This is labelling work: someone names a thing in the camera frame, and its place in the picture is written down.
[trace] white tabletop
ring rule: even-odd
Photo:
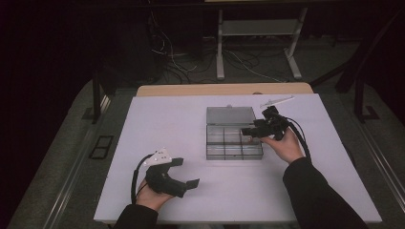
[[[106,179],[95,220],[111,223],[131,203],[132,174],[146,155],[165,147],[172,157],[183,157],[170,177],[200,179],[197,189],[173,198],[161,209],[158,221],[291,222],[296,221],[282,177],[287,164],[264,145],[260,161],[207,161],[206,108],[252,107],[263,118],[260,104],[285,94],[196,95],[134,97]],[[280,115],[304,129],[313,165],[366,222],[381,221],[373,202],[335,131],[318,94],[295,94],[276,105]],[[139,171],[140,183],[147,168]]]

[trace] black jacket sleeve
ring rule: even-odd
[[[302,229],[368,228],[305,157],[288,166],[283,181]]]
[[[152,229],[156,225],[158,212],[148,207],[129,204],[119,216],[114,229]]]

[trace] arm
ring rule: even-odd
[[[302,229],[367,228],[366,223],[304,157],[292,130],[287,129],[280,141],[270,137],[263,137],[262,141],[289,163],[283,181]]]
[[[119,216],[115,229],[154,228],[158,219],[158,210],[173,196],[155,193],[144,180],[139,186],[136,204],[129,204]]]

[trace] person's right hand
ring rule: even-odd
[[[140,184],[139,189],[137,204],[143,205],[157,212],[167,200],[173,198],[173,196],[165,193],[155,193],[155,191],[153,191],[146,183],[145,179]]]
[[[283,139],[279,141],[269,136],[265,136],[260,139],[264,143],[271,146],[276,154],[288,164],[304,156],[300,145],[298,144],[297,136],[289,127],[286,129]]]

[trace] white shelf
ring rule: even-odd
[[[223,21],[223,35],[294,34],[297,23],[297,19]]]

